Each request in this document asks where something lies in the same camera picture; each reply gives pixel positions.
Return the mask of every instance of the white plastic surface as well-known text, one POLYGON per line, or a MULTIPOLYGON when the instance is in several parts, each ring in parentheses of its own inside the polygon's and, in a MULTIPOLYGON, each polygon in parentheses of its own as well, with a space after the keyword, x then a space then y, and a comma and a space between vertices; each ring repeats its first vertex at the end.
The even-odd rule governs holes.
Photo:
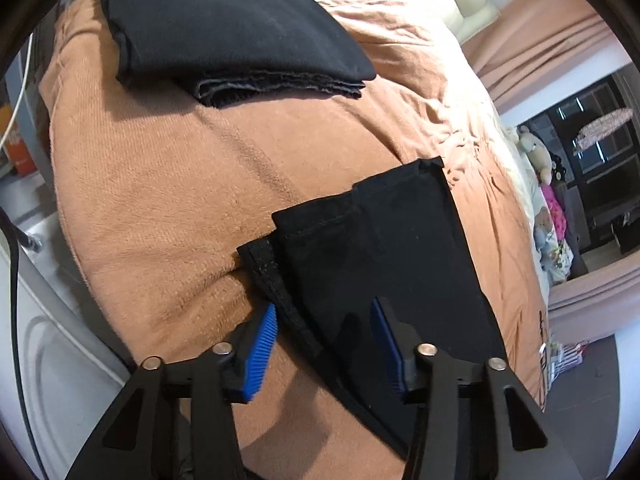
MULTIPOLYGON (((9 268, 8 245, 0 234, 0 419, 32 471, 42 478, 17 396, 9 268)), ((24 395, 47 474, 50 480, 62 480, 129 373, 57 297, 22 250, 18 268, 18 342, 24 395)))

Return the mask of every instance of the pink cloth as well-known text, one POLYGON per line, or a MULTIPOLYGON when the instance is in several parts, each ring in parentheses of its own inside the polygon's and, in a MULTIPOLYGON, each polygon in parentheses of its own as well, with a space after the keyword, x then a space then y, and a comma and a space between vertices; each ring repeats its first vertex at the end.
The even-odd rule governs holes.
POLYGON ((566 231, 566 218, 564 216, 564 211, 562 211, 562 207, 551 186, 542 184, 540 189, 542 189, 542 194, 545 196, 546 206, 551 212, 551 219, 554 223, 554 227, 556 228, 556 236, 558 236, 558 240, 564 240, 564 232, 566 231))

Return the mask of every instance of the bed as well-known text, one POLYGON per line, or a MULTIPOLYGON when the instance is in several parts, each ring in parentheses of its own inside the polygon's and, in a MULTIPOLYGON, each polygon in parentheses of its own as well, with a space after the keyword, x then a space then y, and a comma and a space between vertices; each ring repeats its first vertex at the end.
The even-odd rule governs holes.
MULTIPOLYGON (((126 91, 98 0, 60 18, 40 91, 63 231, 98 305, 137 362, 194 357, 262 303, 236 247, 269 233, 272 212, 441 156, 511 367, 542 406, 548 288, 513 139, 440 20, 403 0, 323 5, 378 72, 360 100, 292 92, 219 110, 170 82, 126 91)), ((234 413, 245 465, 267 480, 401 476, 286 339, 234 413)))

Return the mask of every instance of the white cable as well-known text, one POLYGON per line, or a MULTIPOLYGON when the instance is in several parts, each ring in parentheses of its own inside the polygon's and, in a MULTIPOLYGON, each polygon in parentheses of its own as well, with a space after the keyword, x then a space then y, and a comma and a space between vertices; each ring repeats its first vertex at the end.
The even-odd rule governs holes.
POLYGON ((33 33, 29 35, 29 44, 27 45, 27 61, 24 64, 24 76, 22 76, 22 86, 20 87, 20 93, 18 94, 18 100, 15 102, 14 113, 11 114, 11 119, 9 119, 9 124, 2 134, 2 138, 0 139, 0 150, 4 147, 4 143, 6 142, 7 137, 9 136, 9 132, 14 127, 15 118, 18 115, 18 110, 20 109, 20 105, 22 104, 22 99, 24 98, 24 91, 27 88, 27 79, 29 77, 29 65, 31 64, 31 45, 33 44, 33 33))

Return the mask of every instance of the black cable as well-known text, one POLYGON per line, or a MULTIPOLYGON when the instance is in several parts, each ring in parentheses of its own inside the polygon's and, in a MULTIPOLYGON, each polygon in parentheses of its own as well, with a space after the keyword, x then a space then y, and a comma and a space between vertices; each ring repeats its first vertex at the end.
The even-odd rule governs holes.
POLYGON ((38 467, 42 472, 44 480, 49 480, 47 471, 44 469, 42 457, 38 451, 36 440, 33 436, 29 414, 27 413, 27 404, 24 400, 24 388, 22 386, 22 372, 20 371, 20 353, 18 350, 18 263, 20 261, 20 249, 18 246, 18 238, 15 233, 15 227, 4 210, 0 207, 0 230, 4 234, 9 244, 9 264, 10 264, 10 308, 11 308, 11 348, 14 359, 15 386, 18 390, 18 401, 20 402, 20 411, 22 412, 22 421, 31 443, 31 449, 36 457, 38 467))

